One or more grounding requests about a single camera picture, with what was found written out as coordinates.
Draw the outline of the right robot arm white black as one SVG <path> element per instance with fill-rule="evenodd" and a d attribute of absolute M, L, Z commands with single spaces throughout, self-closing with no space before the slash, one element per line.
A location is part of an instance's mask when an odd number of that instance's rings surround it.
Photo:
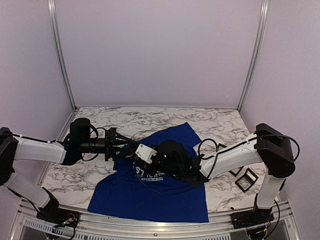
<path fill-rule="evenodd" d="M 195 188 L 225 172 L 263 163 L 267 172 L 256 195 L 254 208 L 247 214 L 252 224 L 258 224 L 271 211 L 285 179 L 296 170 L 300 154 L 293 153 L 292 144 L 300 148 L 291 136 L 260 123 L 246 139 L 219 149 L 209 157 L 202 154 L 189 157 L 184 146 L 174 140 L 152 147 L 140 143 L 135 154 L 141 161 L 140 168 L 147 173 L 159 171 Z"/>

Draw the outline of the blue panda print t-shirt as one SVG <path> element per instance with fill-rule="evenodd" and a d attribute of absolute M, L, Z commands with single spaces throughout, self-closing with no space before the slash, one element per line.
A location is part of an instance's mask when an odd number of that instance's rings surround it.
<path fill-rule="evenodd" d="M 106 216 L 163 223 L 207 223 L 206 192 L 163 172 L 145 173 L 134 158 L 120 158 L 115 173 L 95 187 L 87 210 Z"/>

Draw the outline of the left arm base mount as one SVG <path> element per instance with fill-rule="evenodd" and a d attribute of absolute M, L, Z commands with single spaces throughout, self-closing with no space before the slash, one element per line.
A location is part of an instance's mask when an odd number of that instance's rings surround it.
<path fill-rule="evenodd" d="M 59 207 L 59 203 L 50 201 L 46 206 L 39 207 L 36 217 L 55 224 L 55 227 L 76 227 L 80 213 Z"/>

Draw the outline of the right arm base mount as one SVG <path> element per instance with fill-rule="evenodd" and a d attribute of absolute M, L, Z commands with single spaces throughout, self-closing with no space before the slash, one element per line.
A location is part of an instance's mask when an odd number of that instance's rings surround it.
<path fill-rule="evenodd" d="M 230 218 L 234 229 L 265 224 L 275 219 L 271 209 L 259 208 L 232 213 Z"/>

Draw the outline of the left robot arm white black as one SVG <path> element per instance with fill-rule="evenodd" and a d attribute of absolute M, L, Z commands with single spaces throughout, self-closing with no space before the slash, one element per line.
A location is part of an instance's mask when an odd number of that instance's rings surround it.
<path fill-rule="evenodd" d="M 26 198 L 38 207 L 39 214 L 58 223 L 63 211 L 58 200 L 46 189 L 32 183 L 13 168 L 14 161 L 44 161 L 72 166 L 83 160 L 84 154 L 104 155 L 106 161 L 131 157 L 139 143 L 117 133 L 112 127 L 104 137 L 92 137 L 98 130 L 88 118 L 77 118 L 69 126 L 63 141 L 44 141 L 17 135 L 7 127 L 0 129 L 0 184 L 11 192 Z"/>

